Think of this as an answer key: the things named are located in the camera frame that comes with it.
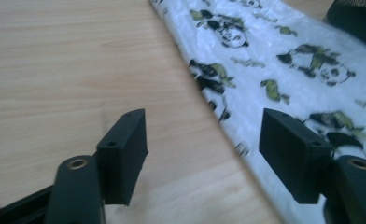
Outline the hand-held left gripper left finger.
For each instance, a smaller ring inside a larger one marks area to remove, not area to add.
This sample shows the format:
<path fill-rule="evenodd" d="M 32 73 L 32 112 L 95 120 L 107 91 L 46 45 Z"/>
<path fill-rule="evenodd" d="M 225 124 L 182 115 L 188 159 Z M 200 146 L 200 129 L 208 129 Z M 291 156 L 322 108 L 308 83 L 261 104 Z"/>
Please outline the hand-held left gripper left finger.
<path fill-rule="evenodd" d="M 145 110 L 125 113 L 98 143 L 95 153 L 105 204 L 130 204 L 147 154 Z"/>

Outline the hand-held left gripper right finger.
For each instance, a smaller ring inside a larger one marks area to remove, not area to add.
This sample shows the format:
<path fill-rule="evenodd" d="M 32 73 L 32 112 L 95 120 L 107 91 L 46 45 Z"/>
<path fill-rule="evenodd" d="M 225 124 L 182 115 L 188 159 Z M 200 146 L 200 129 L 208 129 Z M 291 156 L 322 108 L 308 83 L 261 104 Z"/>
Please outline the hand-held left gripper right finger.
<path fill-rule="evenodd" d="M 265 108 L 259 149 L 297 203 L 317 203 L 320 170 L 331 156 L 329 143 L 292 116 Z"/>

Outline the panda print plastic bag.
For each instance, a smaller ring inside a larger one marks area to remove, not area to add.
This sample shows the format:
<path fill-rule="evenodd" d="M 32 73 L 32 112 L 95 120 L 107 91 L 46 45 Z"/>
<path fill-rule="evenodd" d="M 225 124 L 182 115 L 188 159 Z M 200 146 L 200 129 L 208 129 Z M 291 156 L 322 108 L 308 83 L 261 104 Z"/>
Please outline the panda print plastic bag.
<path fill-rule="evenodd" d="M 259 151 L 264 109 L 366 159 L 366 46 L 282 0 L 149 0 L 241 160 L 288 224 L 326 224 L 297 203 Z"/>

